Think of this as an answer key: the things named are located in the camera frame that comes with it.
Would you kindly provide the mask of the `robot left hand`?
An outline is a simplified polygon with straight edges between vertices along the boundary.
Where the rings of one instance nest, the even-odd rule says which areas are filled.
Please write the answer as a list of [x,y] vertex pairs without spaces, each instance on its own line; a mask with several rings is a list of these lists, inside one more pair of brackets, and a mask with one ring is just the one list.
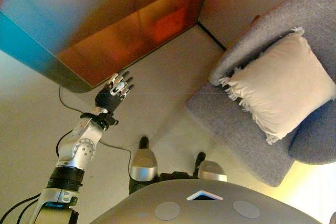
[[114,73],[96,95],[96,107],[111,113],[114,112],[134,87],[134,84],[131,83],[133,78],[127,78],[129,74],[129,71],[123,70]]

